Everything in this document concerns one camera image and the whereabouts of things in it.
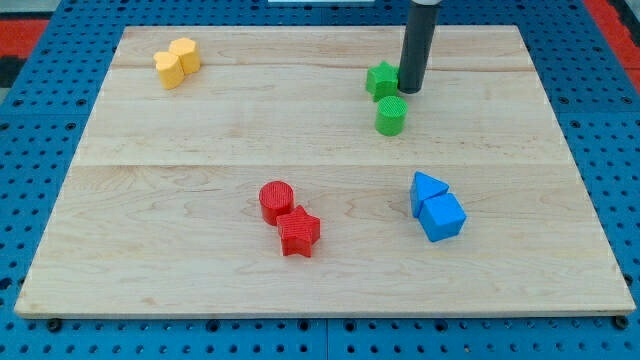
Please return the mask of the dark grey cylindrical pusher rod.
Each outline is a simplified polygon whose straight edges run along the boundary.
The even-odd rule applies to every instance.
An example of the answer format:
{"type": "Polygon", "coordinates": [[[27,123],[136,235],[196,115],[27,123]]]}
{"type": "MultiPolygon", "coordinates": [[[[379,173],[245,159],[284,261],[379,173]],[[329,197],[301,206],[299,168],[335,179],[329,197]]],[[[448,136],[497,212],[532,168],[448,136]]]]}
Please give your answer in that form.
{"type": "Polygon", "coordinates": [[[418,93],[424,81],[441,0],[411,0],[398,71],[398,89],[418,93]]]}

